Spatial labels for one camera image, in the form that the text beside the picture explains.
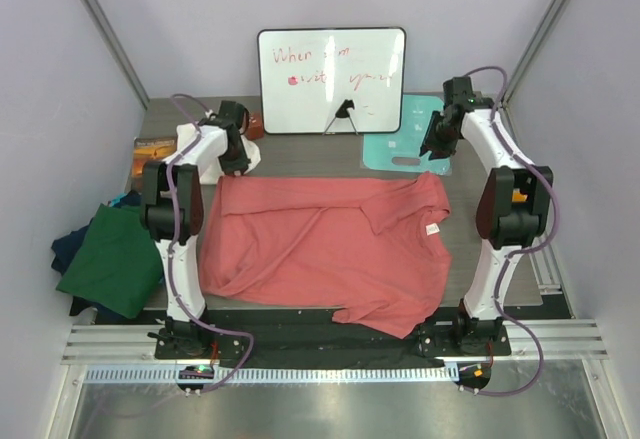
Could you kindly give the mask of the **teal cutting board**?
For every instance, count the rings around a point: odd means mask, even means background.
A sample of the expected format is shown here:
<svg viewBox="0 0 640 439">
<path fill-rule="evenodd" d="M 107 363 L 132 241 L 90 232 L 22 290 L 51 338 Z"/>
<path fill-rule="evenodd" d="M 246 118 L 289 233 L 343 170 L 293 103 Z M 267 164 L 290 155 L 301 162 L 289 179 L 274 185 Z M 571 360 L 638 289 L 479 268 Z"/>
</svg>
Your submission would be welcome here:
<svg viewBox="0 0 640 439">
<path fill-rule="evenodd" d="M 429 154 L 419 155 L 431 115 L 442 107 L 443 101 L 437 96 L 405 94 L 400 129 L 395 133 L 365 134 L 362 165 L 376 171 L 450 175 L 448 158 L 431 159 Z"/>
</svg>

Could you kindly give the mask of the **white dry erase board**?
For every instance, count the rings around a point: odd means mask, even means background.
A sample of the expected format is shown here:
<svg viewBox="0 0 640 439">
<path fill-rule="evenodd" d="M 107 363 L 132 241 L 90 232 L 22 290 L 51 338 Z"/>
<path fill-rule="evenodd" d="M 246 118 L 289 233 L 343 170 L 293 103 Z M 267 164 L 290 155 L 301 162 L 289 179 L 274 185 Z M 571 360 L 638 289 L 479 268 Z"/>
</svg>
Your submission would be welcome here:
<svg viewBox="0 0 640 439">
<path fill-rule="evenodd" d="M 359 134 L 401 125 L 407 35 L 401 27 L 265 29 L 257 35 L 261 108 L 272 135 L 323 134 L 345 99 Z M 337 119 L 330 134 L 354 134 Z"/>
</svg>

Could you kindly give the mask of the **metal wire board stand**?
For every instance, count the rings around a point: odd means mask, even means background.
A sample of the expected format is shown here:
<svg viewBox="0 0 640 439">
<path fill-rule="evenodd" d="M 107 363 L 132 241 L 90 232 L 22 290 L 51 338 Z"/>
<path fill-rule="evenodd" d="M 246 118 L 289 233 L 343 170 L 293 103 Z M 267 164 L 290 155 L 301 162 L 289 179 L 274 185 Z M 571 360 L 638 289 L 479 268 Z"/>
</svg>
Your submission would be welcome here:
<svg viewBox="0 0 640 439">
<path fill-rule="evenodd" d="M 353 133 L 355 135 L 358 135 L 359 131 L 357 130 L 354 120 L 351 117 L 351 111 L 354 109 L 355 109 L 354 101 L 352 99 L 345 99 L 336 110 L 334 117 L 326 125 L 323 131 L 323 135 L 330 134 L 330 130 L 337 119 L 347 119 L 349 124 L 351 125 Z"/>
</svg>

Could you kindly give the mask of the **red t shirt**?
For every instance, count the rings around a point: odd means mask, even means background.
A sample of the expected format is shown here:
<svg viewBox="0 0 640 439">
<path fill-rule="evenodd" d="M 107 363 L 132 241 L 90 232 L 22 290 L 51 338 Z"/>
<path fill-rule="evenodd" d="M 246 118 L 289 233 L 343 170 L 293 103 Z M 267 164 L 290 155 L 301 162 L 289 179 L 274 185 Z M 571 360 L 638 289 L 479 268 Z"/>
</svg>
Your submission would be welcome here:
<svg viewBox="0 0 640 439">
<path fill-rule="evenodd" d="M 441 179 L 226 177 L 202 240 L 210 295 L 330 307 L 337 323 L 405 338 L 440 306 L 452 265 Z"/>
</svg>

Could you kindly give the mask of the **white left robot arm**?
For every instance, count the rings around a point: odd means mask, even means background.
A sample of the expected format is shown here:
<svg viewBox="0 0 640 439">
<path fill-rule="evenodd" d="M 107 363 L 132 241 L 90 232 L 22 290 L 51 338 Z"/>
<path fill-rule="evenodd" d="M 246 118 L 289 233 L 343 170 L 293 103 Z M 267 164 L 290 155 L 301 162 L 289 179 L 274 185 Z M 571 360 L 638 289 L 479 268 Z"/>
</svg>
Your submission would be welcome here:
<svg viewBox="0 0 640 439">
<path fill-rule="evenodd" d="M 249 120 L 246 107 L 224 100 L 218 110 L 206 107 L 191 122 L 187 137 L 164 159 L 143 166 L 141 223 L 160 253 L 167 287 L 167 316 L 173 322 L 194 322 L 179 333 L 178 345 L 190 357 L 205 356 L 213 334 L 197 324 L 206 301 L 201 291 L 197 239 L 204 224 L 201 178 L 212 167 L 221 176 L 246 174 L 252 160 L 245 145 Z"/>
</svg>

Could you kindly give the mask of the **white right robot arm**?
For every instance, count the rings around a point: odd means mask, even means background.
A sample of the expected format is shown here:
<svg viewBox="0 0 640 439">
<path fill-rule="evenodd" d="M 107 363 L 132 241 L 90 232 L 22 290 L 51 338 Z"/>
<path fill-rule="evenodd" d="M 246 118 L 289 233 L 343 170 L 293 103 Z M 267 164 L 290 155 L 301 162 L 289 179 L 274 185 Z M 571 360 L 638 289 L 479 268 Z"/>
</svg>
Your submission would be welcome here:
<svg viewBox="0 0 640 439">
<path fill-rule="evenodd" d="M 474 278 L 451 328 L 438 336 L 462 353 L 483 354 L 501 340 L 504 295 L 520 257 L 545 233 L 553 173 L 520 150 L 495 102 L 474 92 L 470 76 L 445 81 L 443 99 L 443 108 L 432 113 L 419 154 L 449 158 L 465 140 L 481 161 L 486 182 L 475 214 L 481 253 Z"/>
</svg>

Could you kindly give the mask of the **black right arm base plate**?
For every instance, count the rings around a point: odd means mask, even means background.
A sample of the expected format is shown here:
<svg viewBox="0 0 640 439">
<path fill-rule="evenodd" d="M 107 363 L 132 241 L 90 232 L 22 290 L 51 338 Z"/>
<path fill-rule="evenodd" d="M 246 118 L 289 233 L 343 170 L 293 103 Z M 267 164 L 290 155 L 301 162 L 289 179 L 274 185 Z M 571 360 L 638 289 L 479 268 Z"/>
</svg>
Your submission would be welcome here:
<svg viewBox="0 0 640 439">
<path fill-rule="evenodd" d="M 422 324 L 412 353 L 418 357 L 506 357 L 512 353 L 506 327 L 500 318 L 469 327 L 453 323 Z"/>
</svg>

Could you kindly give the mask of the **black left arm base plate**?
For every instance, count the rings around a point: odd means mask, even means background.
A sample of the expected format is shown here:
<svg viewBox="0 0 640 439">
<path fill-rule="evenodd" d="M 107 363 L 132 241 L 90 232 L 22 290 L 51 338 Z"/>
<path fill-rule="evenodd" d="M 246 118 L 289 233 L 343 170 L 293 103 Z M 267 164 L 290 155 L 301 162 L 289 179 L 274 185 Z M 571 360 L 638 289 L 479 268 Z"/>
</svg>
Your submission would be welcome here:
<svg viewBox="0 0 640 439">
<path fill-rule="evenodd" d="M 154 357 L 170 359 L 240 359 L 248 350 L 249 339 L 212 332 L 193 321 L 166 318 L 158 332 L 148 332 L 155 341 Z"/>
</svg>

